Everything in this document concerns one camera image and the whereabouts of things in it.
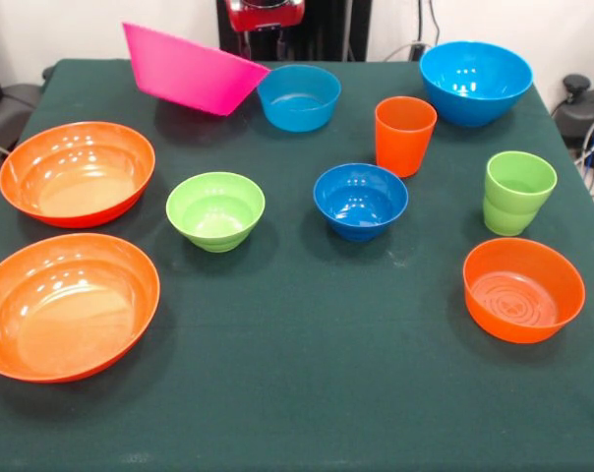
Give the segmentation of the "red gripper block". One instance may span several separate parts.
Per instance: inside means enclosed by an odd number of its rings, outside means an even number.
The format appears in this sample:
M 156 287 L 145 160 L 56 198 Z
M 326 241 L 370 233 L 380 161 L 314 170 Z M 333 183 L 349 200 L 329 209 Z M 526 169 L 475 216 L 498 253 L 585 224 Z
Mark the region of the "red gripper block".
M 287 28 L 299 25 L 306 2 L 228 0 L 227 14 L 236 32 Z

